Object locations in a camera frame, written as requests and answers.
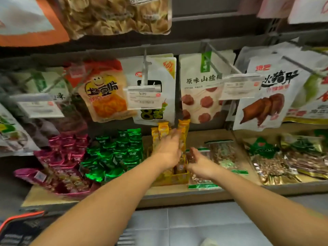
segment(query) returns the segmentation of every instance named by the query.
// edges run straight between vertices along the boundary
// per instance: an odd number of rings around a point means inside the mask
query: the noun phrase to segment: floor
[[[328,194],[290,199],[328,215]],[[272,245],[235,202],[136,211],[126,235],[134,241],[119,244],[199,246],[210,238],[219,246]]]

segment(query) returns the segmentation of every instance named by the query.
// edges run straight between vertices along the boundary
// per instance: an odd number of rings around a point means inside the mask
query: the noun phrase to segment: person
[[[79,202],[31,246],[114,246],[154,180],[179,161],[179,132],[161,140],[152,156]],[[215,164],[191,148],[187,169],[229,192],[274,246],[327,245],[328,219]]]

